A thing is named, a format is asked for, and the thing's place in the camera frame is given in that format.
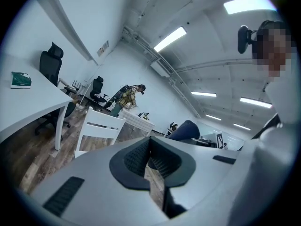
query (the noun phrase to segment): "green book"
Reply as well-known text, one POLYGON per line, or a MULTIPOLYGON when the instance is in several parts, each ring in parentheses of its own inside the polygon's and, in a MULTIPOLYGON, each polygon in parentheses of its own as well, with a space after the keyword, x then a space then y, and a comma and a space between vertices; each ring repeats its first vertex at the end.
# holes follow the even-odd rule
POLYGON ((12 72, 12 82, 10 87, 12 89, 30 89, 32 80, 29 74, 21 72, 12 72))

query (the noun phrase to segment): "ceiling light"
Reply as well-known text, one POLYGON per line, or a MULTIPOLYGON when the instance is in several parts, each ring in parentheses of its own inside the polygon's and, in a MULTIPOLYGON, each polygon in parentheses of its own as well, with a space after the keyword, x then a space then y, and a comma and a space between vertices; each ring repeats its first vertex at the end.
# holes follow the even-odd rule
POLYGON ((236 139, 234 139, 234 138, 232 138, 232 137, 229 137, 229 138, 231 138, 231 139, 233 139, 233 140, 237 141, 236 139))
POLYGON ((233 124, 233 125, 238 126, 238 127, 242 128, 242 129, 251 130, 251 129, 248 128, 248 127, 240 126, 240 125, 237 125, 237 124, 233 124))
POLYGON ((192 92, 193 95, 216 97, 215 93, 192 92))
POLYGON ((177 40, 178 38, 182 37, 186 34, 186 31, 183 27, 179 27, 176 31, 173 31, 170 35, 168 35, 165 39, 163 39, 154 49, 159 52, 167 45, 171 44, 173 41, 177 40))
POLYGON ((216 120, 219 120, 219 121, 221 121, 221 119, 220 118, 217 118, 217 117, 214 117, 214 116, 211 116, 211 115, 206 115, 206 116, 208 116, 208 117, 210 117, 210 118, 213 118, 213 119, 216 119, 216 120))
POLYGON ((224 3, 228 14, 239 13, 250 10, 268 9, 276 11, 270 0, 234 0, 224 3))
POLYGON ((262 102, 262 101, 259 101, 259 100, 248 99, 248 98, 244 98, 244 97, 241 97, 240 101, 250 103, 250 104, 253 104, 253 105, 263 106, 263 107, 266 107, 266 108, 269 108, 269 109, 272 107, 272 104, 270 104, 270 103, 262 102))

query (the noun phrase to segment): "ceiling beam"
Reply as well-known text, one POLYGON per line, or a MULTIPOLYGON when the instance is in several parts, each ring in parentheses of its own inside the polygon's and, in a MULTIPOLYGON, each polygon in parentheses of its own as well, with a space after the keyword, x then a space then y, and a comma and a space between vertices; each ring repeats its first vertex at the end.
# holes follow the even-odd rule
POLYGON ((218 60, 206 63, 200 63, 195 65, 185 66, 183 68, 179 68, 175 70, 177 73, 188 72, 191 70, 197 70, 201 68, 213 67, 213 66, 229 66, 229 65, 252 65, 252 59, 225 59, 225 60, 218 60))

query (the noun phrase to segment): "wooden floor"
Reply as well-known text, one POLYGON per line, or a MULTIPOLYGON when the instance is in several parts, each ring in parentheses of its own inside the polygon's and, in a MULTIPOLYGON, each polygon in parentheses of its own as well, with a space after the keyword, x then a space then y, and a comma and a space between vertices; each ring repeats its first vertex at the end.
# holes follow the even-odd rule
MULTIPOLYGON (((47 128, 42 129, 38 136, 34 134, 34 129, 44 119, 33 121, 7 138, 0 149, 13 185, 30 194, 42 180, 71 162, 74 159, 74 150, 85 116, 83 111, 74 110, 65 119, 71 127, 63 126, 60 151, 55 150, 55 130, 52 125, 49 124, 47 128)), ((146 134, 147 132, 139 129, 133 130, 132 126, 125 123, 116 143, 143 137, 146 134)), ((161 134, 152 131, 151 136, 161 136, 161 134)), ((80 149, 92 151, 103 148, 110 144, 110 140, 84 136, 80 149)), ((152 199, 162 208, 163 178, 158 171, 148 166, 145 178, 150 181, 152 199)))

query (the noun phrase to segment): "black office chair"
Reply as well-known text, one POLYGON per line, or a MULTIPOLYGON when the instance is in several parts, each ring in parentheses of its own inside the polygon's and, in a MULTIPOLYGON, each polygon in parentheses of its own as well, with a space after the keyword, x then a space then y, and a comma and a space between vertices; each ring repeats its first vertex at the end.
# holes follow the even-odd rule
POLYGON ((88 101, 86 103, 86 106, 88 104, 91 104, 94 107, 94 109, 96 109, 96 107, 99 106, 98 102, 101 102, 101 103, 107 102, 107 100, 104 99, 107 96, 106 94, 103 94, 103 98, 102 97, 98 98, 95 96, 95 94, 99 94, 102 91, 102 88, 103 88, 103 78, 98 76, 97 79, 93 80, 93 89, 90 92, 90 97, 91 97, 91 99, 93 99, 93 102, 88 101))
MULTIPOLYGON (((40 72, 55 86, 58 84, 58 74, 61 69, 63 57, 63 50, 58 47, 55 43, 52 42, 52 46, 48 51, 43 51, 40 57, 40 72)), ((75 109, 75 104, 70 102, 68 104, 65 118, 68 117, 75 109)), ((41 128, 46 127, 48 124, 52 124, 56 129, 57 118, 59 115, 60 109, 57 109, 47 115, 42 116, 42 118, 46 118, 46 121, 40 124, 35 129, 35 134, 38 135, 41 128)), ((70 123, 67 121, 63 121, 64 124, 67 124, 67 127, 70 128, 70 123)))

